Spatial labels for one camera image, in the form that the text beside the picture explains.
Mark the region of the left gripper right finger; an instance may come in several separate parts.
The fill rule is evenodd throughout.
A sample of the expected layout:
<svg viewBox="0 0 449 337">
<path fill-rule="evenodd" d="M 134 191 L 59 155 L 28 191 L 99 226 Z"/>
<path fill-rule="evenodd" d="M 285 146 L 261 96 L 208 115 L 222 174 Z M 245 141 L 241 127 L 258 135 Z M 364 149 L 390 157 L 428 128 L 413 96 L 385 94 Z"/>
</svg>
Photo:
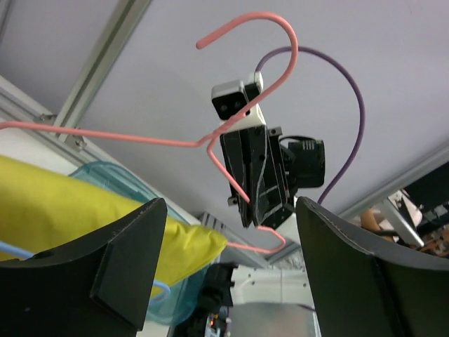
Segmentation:
<svg viewBox="0 0 449 337">
<path fill-rule="evenodd" d="M 297 228 L 322 336 L 447 336 L 448 260 L 300 197 Z"/>
</svg>

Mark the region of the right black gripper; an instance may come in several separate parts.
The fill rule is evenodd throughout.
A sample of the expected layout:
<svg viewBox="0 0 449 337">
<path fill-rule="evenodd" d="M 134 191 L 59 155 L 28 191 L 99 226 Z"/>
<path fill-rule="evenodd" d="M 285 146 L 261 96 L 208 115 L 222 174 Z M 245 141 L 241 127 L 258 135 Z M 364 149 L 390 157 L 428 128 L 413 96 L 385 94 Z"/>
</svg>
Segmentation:
<svg viewBox="0 0 449 337">
<path fill-rule="evenodd" d="M 230 206 L 238 206 L 244 228 L 263 225 L 276 230 L 294 212 L 280 145 L 281 127 L 256 126 L 220 136 L 226 169 L 250 198 L 246 202 L 230 184 Z"/>
</svg>

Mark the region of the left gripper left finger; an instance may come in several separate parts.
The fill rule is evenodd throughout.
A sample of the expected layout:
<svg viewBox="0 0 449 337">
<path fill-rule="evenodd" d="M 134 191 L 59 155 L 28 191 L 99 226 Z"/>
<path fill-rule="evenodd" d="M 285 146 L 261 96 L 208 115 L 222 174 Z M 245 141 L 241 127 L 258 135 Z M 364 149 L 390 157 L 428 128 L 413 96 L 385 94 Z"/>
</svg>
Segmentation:
<svg viewBox="0 0 449 337">
<path fill-rule="evenodd" d="M 1 263 L 2 336 L 135 336 L 145 325 L 167 206 L 128 215 L 27 260 Z"/>
</svg>

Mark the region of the pink wire hanger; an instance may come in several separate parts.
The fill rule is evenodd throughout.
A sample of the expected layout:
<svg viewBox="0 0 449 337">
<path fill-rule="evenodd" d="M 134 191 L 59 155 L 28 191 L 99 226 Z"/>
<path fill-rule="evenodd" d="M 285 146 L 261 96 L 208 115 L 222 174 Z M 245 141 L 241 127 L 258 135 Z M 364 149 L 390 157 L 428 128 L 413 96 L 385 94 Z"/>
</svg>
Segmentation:
<svg viewBox="0 0 449 337">
<path fill-rule="evenodd" d="M 253 20 L 268 20 L 276 23 L 280 26 L 283 31 L 287 34 L 290 41 L 290 60 L 284 70 L 283 74 L 269 87 L 267 87 L 259 96 L 246 103 L 238 112 L 228 119 L 225 123 L 221 124 L 215 130 L 210 133 L 205 134 L 202 138 L 195 141 L 183 141 L 183 140 L 173 140 L 173 139 L 163 139 L 163 138 L 150 138 L 144 136 L 134 136 L 120 133 L 112 133 L 106 131 L 93 131 L 79 128 L 67 128 L 61 126 L 53 126 L 48 124 L 37 124 L 33 122 L 24 121 L 5 121 L 1 123 L 1 130 L 7 128 L 18 128 L 22 130 L 32 130 L 32 131 L 44 131 L 48 133 L 59 133 L 67 134 L 71 136 L 84 136 L 87 138 L 102 138 L 108 140 L 118 140 L 123 142 L 132 143 L 143 143 L 151 145 L 162 145 L 168 147 L 185 147 L 185 148 L 198 148 L 203 145 L 207 145 L 206 153 L 215 167 L 219 172 L 228 180 L 228 182 L 234 187 L 238 194 L 242 197 L 245 202 L 249 202 L 250 198 L 247 193 L 244 192 L 243 188 L 237 183 L 237 181 L 232 177 L 228 170 L 221 164 L 213 153 L 213 148 L 220 135 L 228 131 L 235 124 L 239 123 L 242 119 L 246 118 L 246 112 L 259 104 L 265 98 L 269 97 L 278 87 L 283 85 L 285 81 L 291 76 L 298 59 L 298 41 L 295 30 L 291 24 L 282 16 L 269 12 L 269 11 L 253 11 L 244 13 L 229 22 L 225 23 L 221 27 L 218 27 L 210 34 L 206 35 L 202 39 L 199 39 L 195 43 L 195 48 L 198 50 L 204 49 L 214 43 L 215 41 L 222 38 L 224 35 L 231 32 L 233 29 L 237 28 L 239 25 L 243 25 L 249 21 Z"/>
</svg>

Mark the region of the yellow trousers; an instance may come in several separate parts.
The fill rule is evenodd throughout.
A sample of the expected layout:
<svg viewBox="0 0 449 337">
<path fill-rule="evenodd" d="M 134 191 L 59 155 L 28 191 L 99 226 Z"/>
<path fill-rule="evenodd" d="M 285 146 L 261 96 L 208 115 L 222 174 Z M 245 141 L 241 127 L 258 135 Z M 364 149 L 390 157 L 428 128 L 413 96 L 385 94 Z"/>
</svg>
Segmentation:
<svg viewBox="0 0 449 337">
<path fill-rule="evenodd" d="M 26 251 L 75 240 L 141 205 L 82 180 L 1 158 L 1 240 Z M 173 286 L 211 263 L 226 245 L 222 234 L 168 216 L 155 279 Z"/>
</svg>

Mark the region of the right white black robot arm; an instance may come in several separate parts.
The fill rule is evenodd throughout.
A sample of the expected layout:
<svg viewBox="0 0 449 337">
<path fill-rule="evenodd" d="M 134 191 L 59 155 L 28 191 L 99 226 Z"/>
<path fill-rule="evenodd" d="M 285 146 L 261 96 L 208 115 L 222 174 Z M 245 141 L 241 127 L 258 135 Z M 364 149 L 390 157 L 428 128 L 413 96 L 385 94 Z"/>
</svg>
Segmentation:
<svg viewBox="0 0 449 337">
<path fill-rule="evenodd" d="M 228 204 L 238 206 L 244 227 L 278 228 L 294 213 L 299 189 L 324 184 L 322 140 L 283 136 L 279 127 L 254 126 L 222 134 L 220 145 L 227 171 L 250 199 L 246 202 L 231 188 Z"/>
</svg>

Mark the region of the teal transparent plastic bin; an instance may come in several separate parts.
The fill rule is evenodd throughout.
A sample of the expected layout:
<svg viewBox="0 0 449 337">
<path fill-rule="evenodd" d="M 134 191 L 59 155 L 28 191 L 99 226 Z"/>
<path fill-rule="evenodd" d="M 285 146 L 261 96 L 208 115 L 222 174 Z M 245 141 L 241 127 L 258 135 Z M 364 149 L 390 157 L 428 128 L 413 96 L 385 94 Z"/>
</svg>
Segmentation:
<svg viewBox="0 0 449 337">
<path fill-rule="evenodd" d="M 84 164 L 70 176 L 141 203 L 157 197 L 130 171 L 108 161 Z M 198 303 L 199 291 L 209 266 L 206 264 L 203 269 L 171 286 L 170 294 L 164 300 L 150 303 L 146 318 L 166 326 L 175 326 L 188 319 Z"/>
</svg>

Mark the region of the aluminium frame right post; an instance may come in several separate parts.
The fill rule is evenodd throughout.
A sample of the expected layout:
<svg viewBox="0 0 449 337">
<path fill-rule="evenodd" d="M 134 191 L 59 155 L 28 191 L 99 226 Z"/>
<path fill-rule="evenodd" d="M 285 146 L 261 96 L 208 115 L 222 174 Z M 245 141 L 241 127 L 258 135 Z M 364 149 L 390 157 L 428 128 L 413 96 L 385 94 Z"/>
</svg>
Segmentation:
<svg viewBox="0 0 449 337">
<path fill-rule="evenodd" d="M 389 196 L 402 187 L 406 187 L 428 175 L 446 162 L 448 162 L 448 140 L 442 142 L 423 158 L 418 159 L 408 171 L 385 183 L 378 190 L 362 198 L 361 201 L 338 211 L 337 215 L 345 220 L 351 220 L 362 211 L 372 206 L 377 207 L 391 221 L 391 225 L 397 233 L 403 235 L 403 241 L 413 246 L 422 246 L 422 240 L 416 233 L 415 227 L 401 215 L 399 210 L 396 209 L 396 203 L 392 202 Z"/>
</svg>

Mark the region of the aluminium hanging rail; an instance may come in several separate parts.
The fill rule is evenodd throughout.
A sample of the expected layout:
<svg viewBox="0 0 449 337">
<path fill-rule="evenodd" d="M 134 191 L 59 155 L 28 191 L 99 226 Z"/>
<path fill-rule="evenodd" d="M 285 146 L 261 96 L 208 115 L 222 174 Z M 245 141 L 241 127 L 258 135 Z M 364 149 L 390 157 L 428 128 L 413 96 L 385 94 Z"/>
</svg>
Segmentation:
<svg viewBox="0 0 449 337">
<path fill-rule="evenodd" d="M 74 82 L 54 126 L 79 125 L 103 81 L 120 56 L 151 0 L 120 0 Z"/>
</svg>

